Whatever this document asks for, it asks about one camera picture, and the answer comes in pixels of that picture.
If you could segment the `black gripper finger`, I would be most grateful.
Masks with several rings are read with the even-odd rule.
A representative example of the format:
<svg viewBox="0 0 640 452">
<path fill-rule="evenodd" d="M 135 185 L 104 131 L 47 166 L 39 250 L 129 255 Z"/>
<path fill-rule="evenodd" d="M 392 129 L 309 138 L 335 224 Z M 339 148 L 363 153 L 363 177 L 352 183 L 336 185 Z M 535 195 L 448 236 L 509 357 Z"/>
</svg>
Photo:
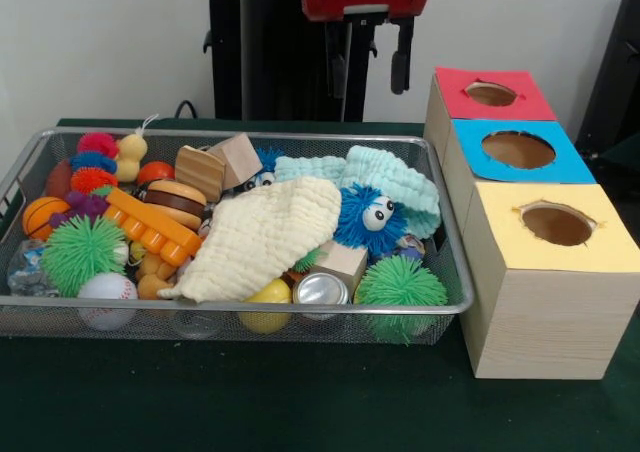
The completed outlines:
<svg viewBox="0 0 640 452">
<path fill-rule="evenodd" d="M 343 100 L 347 90 L 350 52 L 350 25 L 344 22 L 326 24 L 327 89 L 330 97 Z"/>
<path fill-rule="evenodd" d="M 392 23 L 399 27 L 397 49 L 391 63 L 391 91 L 402 95 L 410 88 L 411 48 L 414 35 L 414 18 L 393 19 Z"/>
</svg>

